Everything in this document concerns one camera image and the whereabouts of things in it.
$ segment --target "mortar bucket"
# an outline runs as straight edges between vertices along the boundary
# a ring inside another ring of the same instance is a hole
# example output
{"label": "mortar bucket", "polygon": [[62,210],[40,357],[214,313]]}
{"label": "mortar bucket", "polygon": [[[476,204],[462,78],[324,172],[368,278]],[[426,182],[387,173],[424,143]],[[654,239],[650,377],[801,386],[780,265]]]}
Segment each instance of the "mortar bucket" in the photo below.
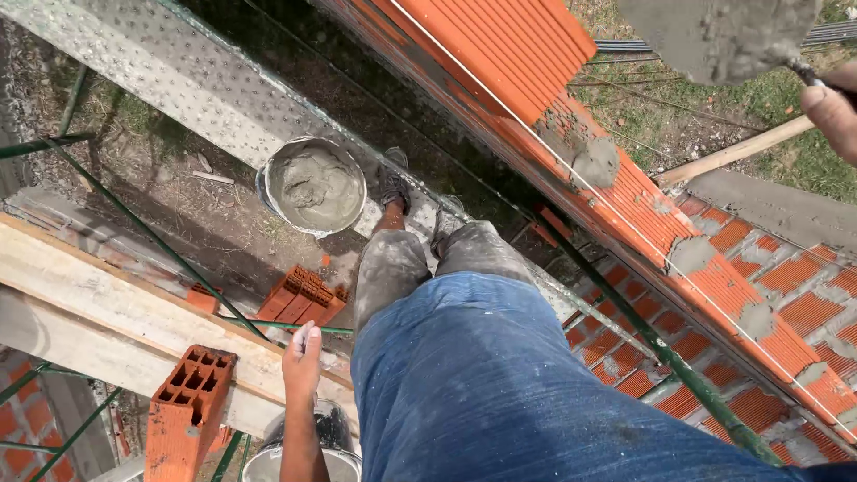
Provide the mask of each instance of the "mortar bucket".
{"label": "mortar bucket", "polygon": [[335,142],[302,136],[288,141],[256,173],[256,192],[289,226],[324,238],[360,217],[366,178]]}
{"label": "mortar bucket", "polygon": [[[359,482],[362,461],[353,453],[348,417],[338,404],[318,400],[315,407],[315,432],[332,482]],[[244,482],[279,482],[283,461],[283,422],[268,435],[259,452],[244,466]]]}

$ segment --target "sneaker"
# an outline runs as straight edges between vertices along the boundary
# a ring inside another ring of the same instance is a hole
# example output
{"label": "sneaker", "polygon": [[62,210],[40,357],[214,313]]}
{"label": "sneaker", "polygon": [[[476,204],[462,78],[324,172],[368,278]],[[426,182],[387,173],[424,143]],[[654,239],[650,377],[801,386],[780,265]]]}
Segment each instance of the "sneaker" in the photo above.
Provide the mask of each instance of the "sneaker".
{"label": "sneaker", "polygon": [[[389,148],[384,155],[403,168],[408,168],[408,156],[401,148]],[[381,204],[386,207],[390,202],[402,199],[405,202],[404,215],[407,216],[411,211],[411,195],[408,194],[408,185],[405,180],[397,172],[388,169],[383,164],[378,168],[381,176],[381,189],[383,190],[381,192]]]}
{"label": "sneaker", "polygon": [[[461,200],[456,196],[448,194],[444,194],[442,196],[452,205],[464,211],[464,204],[462,204]],[[446,241],[446,239],[449,238],[449,235],[456,232],[461,226],[464,226],[464,222],[462,220],[456,218],[442,206],[437,207],[437,215],[434,217],[434,235],[431,238],[431,243],[428,245],[431,249],[431,254],[434,255],[435,258],[440,260],[440,252],[438,250],[440,244]]]}

